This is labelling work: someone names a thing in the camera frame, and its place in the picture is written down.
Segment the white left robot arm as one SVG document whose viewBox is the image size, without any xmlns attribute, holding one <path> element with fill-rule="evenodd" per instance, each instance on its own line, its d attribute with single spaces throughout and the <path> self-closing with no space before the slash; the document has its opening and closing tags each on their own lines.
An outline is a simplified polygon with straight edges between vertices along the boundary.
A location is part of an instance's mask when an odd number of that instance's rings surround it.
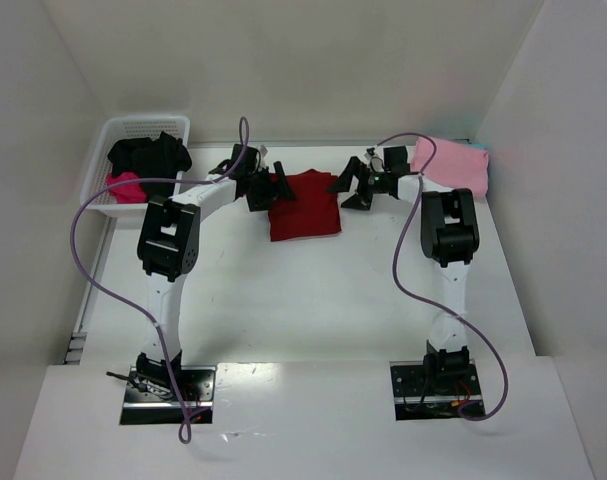
<svg viewBox="0 0 607 480">
<path fill-rule="evenodd" d="M 171 392 L 182 383 L 180 307 L 187 275 L 196 266 L 201 223 L 238 199 L 252 212 L 267 211 L 277 200 L 296 198 L 280 161 L 268 167 L 263 151 L 236 144 L 232 157 L 204 181 L 182 194 L 149 201 L 137 256 L 147 280 L 151 329 L 136 360 L 136 377 Z"/>
</svg>

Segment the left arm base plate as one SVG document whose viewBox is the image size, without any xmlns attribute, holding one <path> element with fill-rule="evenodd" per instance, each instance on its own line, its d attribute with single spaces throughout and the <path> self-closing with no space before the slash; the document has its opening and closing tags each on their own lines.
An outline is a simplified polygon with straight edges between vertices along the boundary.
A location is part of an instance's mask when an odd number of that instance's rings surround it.
<svg viewBox="0 0 607 480">
<path fill-rule="evenodd" d="M 214 366 L 184 367 L 179 378 L 181 397 L 191 424 L 211 424 L 215 392 Z M 183 414 L 170 387 L 140 378 L 131 368 L 121 408 L 120 425 L 180 425 Z"/>
</svg>

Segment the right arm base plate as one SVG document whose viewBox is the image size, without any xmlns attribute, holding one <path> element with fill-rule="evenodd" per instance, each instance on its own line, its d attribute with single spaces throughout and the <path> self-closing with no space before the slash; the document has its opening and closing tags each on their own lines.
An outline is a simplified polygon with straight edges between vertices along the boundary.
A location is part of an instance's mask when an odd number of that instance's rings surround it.
<svg viewBox="0 0 607 480">
<path fill-rule="evenodd" d="M 428 380 L 421 362 L 391 362 L 390 376 L 397 421 L 472 418 L 486 414 L 476 366 L 461 377 Z"/>
</svg>

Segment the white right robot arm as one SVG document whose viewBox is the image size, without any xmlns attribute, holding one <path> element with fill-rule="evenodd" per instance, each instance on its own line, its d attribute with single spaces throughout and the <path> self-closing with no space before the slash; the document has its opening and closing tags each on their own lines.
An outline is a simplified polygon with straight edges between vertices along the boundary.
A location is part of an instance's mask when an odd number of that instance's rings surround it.
<svg viewBox="0 0 607 480">
<path fill-rule="evenodd" d="M 373 197 L 387 194 L 410 202 L 420 215 L 420 245 L 439 274 L 441 298 L 426 341 L 424 379 L 438 391 L 459 383 L 468 373 L 470 353 L 466 327 L 460 320 L 466 310 L 469 267 L 480 245 L 474 197 L 467 188 L 453 189 L 413 172 L 405 147 L 389 147 L 379 156 L 366 150 L 366 159 L 352 156 L 330 193 L 356 192 L 343 201 L 346 209 L 368 211 Z"/>
</svg>

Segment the dark red t shirt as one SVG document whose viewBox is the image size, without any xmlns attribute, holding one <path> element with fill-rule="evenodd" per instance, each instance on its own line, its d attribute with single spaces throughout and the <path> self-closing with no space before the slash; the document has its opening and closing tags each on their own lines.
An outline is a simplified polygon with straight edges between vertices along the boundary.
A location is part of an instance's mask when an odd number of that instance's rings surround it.
<svg viewBox="0 0 607 480">
<path fill-rule="evenodd" d="M 314 169 L 286 177 L 295 199 L 276 200 L 268 211 L 270 240 L 323 237 L 342 231 L 338 195 L 328 188 L 338 179 Z"/>
</svg>

